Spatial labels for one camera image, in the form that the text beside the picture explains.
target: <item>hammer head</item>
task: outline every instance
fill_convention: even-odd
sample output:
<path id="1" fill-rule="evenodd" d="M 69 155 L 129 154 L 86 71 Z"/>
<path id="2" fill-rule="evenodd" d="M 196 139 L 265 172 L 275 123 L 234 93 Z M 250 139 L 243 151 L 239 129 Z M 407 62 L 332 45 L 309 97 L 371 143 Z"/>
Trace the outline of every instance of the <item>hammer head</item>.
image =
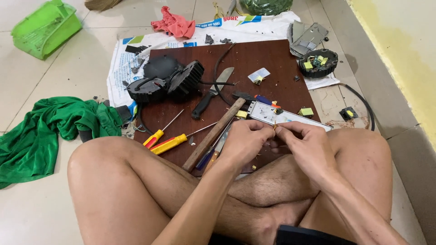
<path id="1" fill-rule="evenodd" d="M 246 102 L 245 102 L 246 105 L 251 104 L 252 101 L 256 101 L 256 98 L 254 98 L 250 94 L 244 93 L 244 92 L 240 92 L 240 91 L 233 92 L 232 97 L 234 99 L 243 98 L 244 100 L 246 100 Z"/>

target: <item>yellow wall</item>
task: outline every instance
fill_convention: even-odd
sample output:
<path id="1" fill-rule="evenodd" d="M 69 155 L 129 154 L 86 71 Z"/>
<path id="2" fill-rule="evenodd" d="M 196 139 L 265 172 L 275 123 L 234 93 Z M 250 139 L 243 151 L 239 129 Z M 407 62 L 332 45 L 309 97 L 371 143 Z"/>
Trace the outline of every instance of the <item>yellow wall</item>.
<path id="1" fill-rule="evenodd" d="M 436 149 L 436 1 L 347 1 Z"/>

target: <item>red cloth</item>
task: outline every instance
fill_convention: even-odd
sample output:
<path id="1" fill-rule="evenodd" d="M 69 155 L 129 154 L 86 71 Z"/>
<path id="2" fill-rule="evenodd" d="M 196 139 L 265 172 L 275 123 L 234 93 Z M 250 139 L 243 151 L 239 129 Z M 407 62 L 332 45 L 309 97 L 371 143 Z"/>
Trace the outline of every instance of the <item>red cloth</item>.
<path id="1" fill-rule="evenodd" d="M 155 31 L 164 30 L 169 35 L 173 34 L 175 37 L 191 38 L 195 31 L 195 20 L 186 21 L 185 17 L 171 14 L 168 6 L 163 6 L 160 10 L 163 14 L 163 19 L 159 21 L 152 21 L 151 26 Z"/>

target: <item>yellow screwdriver handle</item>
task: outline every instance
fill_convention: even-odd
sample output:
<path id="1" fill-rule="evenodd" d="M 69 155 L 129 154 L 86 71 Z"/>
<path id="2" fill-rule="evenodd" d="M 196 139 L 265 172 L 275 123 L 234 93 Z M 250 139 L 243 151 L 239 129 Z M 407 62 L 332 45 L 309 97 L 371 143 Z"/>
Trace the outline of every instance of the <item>yellow screwdriver handle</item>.
<path id="1" fill-rule="evenodd" d="M 176 146 L 182 144 L 183 142 L 185 142 L 187 140 L 188 139 L 186 138 L 186 135 L 182 134 L 180 136 L 173 137 L 169 140 L 166 140 L 166 141 L 160 143 L 159 145 L 152 147 L 150 150 L 154 154 L 159 155 L 159 154 L 161 154 L 161 153 L 163 153 L 163 152 L 165 152 L 173 147 L 176 147 Z"/>
<path id="2" fill-rule="evenodd" d="M 150 138 L 148 138 L 143 145 L 150 149 L 152 146 L 154 146 L 154 144 L 156 144 L 162 135 L 164 135 L 164 132 L 162 130 L 158 130 L 155 134 L 150 136 Z"/>

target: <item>broom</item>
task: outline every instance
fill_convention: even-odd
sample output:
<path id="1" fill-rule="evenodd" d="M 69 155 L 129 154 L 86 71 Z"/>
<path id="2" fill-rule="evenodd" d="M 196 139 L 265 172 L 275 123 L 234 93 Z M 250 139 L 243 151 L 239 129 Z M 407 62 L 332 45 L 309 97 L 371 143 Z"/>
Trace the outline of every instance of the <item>broom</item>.
<path id="1" fill-rule="evenodd" d="M 122 0 L 89 0 L 85 2 L 85 7 L 89 10 L 105 11 L 115 5 L 117 5 Z"/>

